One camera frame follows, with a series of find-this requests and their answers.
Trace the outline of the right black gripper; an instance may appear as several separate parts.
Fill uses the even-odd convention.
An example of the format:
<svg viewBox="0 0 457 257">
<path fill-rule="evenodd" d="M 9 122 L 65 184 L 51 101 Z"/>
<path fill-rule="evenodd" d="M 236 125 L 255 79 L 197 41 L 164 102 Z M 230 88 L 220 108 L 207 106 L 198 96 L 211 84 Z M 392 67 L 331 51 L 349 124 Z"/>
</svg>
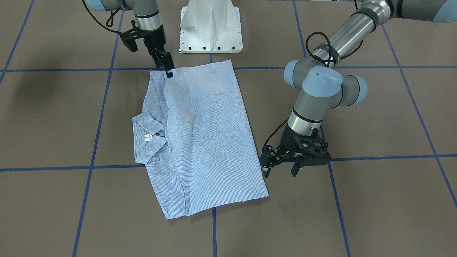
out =
<svg viewBox="0 0 457 257">
<path fill-rule="evenodd" d="M 152 31 L 142 31 L 144 45 L 147 47 L 148 53 L 153 57 L 156 68 L 164 68 L 167 78 L 173 77 L 172 70 L 175 68 L 170 52 L 166 52 L 166 36 L 164 27 Z"/>
</svg>

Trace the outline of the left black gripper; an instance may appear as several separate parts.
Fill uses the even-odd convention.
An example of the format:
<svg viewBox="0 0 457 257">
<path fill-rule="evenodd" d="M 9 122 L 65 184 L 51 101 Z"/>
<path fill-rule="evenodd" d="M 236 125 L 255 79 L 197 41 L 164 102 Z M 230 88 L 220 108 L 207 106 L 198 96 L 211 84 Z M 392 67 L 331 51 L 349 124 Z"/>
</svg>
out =
<svg viewBox="0 0 457 257">
<path fill-rule="evenodd" d="M 319 136 L 319 130 L 314 127 L 310 136 L 303 136 L 286 125 L 278 148 L 265 145 L 262 148 L 259 162 L 262 174 L 269 176 L 271 169 L 283 162 L 293 162 L 291 174 L 296 177 L 303 166 L 320 166 L 330 162 L 328 143 Z"/>
</svg>

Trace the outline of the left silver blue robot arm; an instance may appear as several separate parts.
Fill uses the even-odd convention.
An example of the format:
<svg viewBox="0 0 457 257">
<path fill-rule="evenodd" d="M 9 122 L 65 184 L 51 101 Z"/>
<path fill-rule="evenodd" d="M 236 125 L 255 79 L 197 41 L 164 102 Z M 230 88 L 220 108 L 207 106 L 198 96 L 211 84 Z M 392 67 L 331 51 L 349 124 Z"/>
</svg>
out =
<svg viewBox="0 0 457 257">
<path fill-rule="evenodd" d="M 320 31 L 325 42 L 310 50 L 308 57 L 292 60 L 284 70 L 284 81 L 300 93 L 285 127 L 279 145 L 266 142 L 262 147 L 260 163 L 267 178 L 273 167 L 293 163 L 295 177 L 306 166 L 327 165 L 331 156 L 328 143 L 319 133 L 328 112 L 340 107 L 359 104 L 367 96 L 367 83 L 358 75 L 346 75 L 335 70 L 341 60 L 354 54 L 364 39 L 390 19 L 451 23 L 456 20 L 455 0 L 364 0 L 349 19 L 332 35 Z"/>
</svg>

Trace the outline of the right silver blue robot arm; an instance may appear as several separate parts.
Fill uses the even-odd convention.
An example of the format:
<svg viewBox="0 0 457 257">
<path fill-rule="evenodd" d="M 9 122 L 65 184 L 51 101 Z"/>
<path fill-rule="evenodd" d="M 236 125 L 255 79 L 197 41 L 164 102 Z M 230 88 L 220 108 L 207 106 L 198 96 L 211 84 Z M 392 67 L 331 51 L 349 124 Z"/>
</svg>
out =
<svg viewBox="0 0 457 257">
<path fill-rule="evenodd" d="M 137 52 L 137 39 L 142 39 L 157 68 L 164 68 L 167 78 L 173 77 L 175 68 L 171 53 L 165 50 L 166 35 L 155 0 L 83 0 L 89 15 L 107 31 L 118 34 L 123 44 L 131 51 Z M 118 11 L 133 11 L 135 20 L 132 28 L 125 32 L 112 30 L 108 25 L 101 24 L 90 10 L 109 11 L 114 16 Z"/>
</svg>

